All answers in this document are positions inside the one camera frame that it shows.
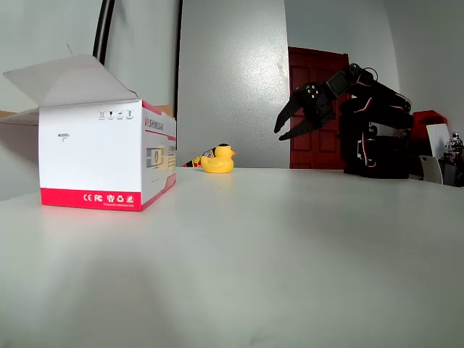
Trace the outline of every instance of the black robotic arm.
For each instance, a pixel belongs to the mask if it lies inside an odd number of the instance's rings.
[[[413,126],[409,114],[411,103],[379,83],[372,73],[359,65],[351,64],[323,83],[310,82],[295,90],[277,117],[274,133],[301,108],[306,118],[279,140],[322,128],[336,118],[332,101],[345,93],[357,97],[341,105],[339,120],[341,157],[348,171],[373,177],[404,177],[401,170],[393,170],[393,173],[392,168],[386,167],[398,168],[400,162],[404,164],[408,135]],[[369,173],[365,171],[374,167],[377,168]]]

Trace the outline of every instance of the red door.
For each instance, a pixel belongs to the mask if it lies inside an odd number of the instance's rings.
[[[348,54],[338,54],[314,49],[289,47],[290,89],[293,92],[306,82],[323,82],[349,65]],[[336,119],[324,128],[293,138],[290,146],[290,168],[343,169],[340,155],[339,105],[347,96],[333,102]],[[304,120],[303,110],[291,118],[291,127]]]

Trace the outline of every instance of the cardboard box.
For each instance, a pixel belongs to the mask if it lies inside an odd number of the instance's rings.
[[[39,106],[0,123],[38,125],[42,204],[142,211],[174,185],[175,120],[94,57],[4,76]]]

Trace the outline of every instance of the white table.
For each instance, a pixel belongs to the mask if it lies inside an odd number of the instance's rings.
[[[464,347],[463,194],[179,169],[142,213],[10,199],[0,347]]]

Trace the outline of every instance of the rubber duck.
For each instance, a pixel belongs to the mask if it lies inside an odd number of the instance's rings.
[[[232,156],[236,153],[227,144],[221,144],[215,149],[215,157],[202,156],[202,167],[207,173],[230,173],[233,169]]]

